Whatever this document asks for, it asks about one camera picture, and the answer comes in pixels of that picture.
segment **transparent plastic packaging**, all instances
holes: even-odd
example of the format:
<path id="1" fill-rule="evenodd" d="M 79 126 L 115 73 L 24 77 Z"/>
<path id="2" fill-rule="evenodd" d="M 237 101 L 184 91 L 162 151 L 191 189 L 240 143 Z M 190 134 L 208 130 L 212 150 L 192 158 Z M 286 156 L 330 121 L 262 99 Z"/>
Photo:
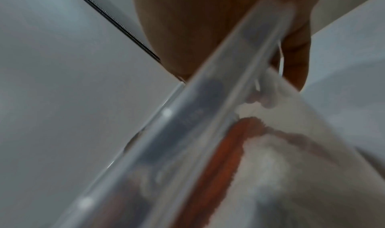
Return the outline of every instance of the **transparent plastic packaging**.
<path id="1" fill-rule="evenodd" d="M 268 69 L 293 13 L 257 4 L 55 227 L 385 225 L 383 180 Z"/>

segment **skin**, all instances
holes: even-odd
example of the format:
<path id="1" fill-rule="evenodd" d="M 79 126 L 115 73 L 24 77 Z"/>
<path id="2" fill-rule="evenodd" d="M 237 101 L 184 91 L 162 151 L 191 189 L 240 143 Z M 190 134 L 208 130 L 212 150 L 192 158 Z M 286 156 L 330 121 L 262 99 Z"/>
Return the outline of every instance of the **skin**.
<path id="1" fill-rule="evenodd" d="M 188 80 L 258 0 L 134 0 L 140 22 L 162 65 Z M 310 13 L 318 0 L 292 2 L 297 15 L 281 41 L 283 76 L 298 90 L 309 70 Z M 279 49 L 272 59 L 278 68 Z"/>

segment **hand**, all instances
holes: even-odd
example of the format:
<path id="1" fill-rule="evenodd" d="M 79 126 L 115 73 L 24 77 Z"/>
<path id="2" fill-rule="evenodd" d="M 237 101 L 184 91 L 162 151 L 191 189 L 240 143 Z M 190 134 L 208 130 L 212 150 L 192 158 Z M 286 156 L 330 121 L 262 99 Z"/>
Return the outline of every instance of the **hand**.
<path id="1" fill-rule="evenodd" d="M 163 66 L 188 79 L 258 0 L 134 0 L 140 22 Z M 301 90 L 309 70 L 310 13 L 318 0 L 281 0 L 297 7 L 283 41 L 283 76 Z M 280 53 L 272 59 L 279 66 Z"/>

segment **white cotton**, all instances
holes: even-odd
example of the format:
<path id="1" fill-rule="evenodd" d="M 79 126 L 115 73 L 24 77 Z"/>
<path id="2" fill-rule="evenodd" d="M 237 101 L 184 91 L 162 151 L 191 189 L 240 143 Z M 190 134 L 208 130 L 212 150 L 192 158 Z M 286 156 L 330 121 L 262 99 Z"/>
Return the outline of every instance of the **white cotton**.
<path id="1" fill-rule="evenodd" d="M 385 227 L 384 197 L 370 193 L 354 171 L 273 135 L 251 138 L 243 148 L 205 228 Z"/>

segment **orange fabric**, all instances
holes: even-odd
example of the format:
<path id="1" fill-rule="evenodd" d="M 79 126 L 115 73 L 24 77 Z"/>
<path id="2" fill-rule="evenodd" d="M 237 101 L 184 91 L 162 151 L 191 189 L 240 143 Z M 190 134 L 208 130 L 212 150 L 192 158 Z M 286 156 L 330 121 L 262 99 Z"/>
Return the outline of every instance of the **orange fabric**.
<path id="1" fill-rule="evenodd" d="M 254 117 L 243 118 L 230 128 L 197 181 L 173 228 L 202 228 L 208 224 L 238 169 L 244 141 L 265 133 L 262 121 Z"/>

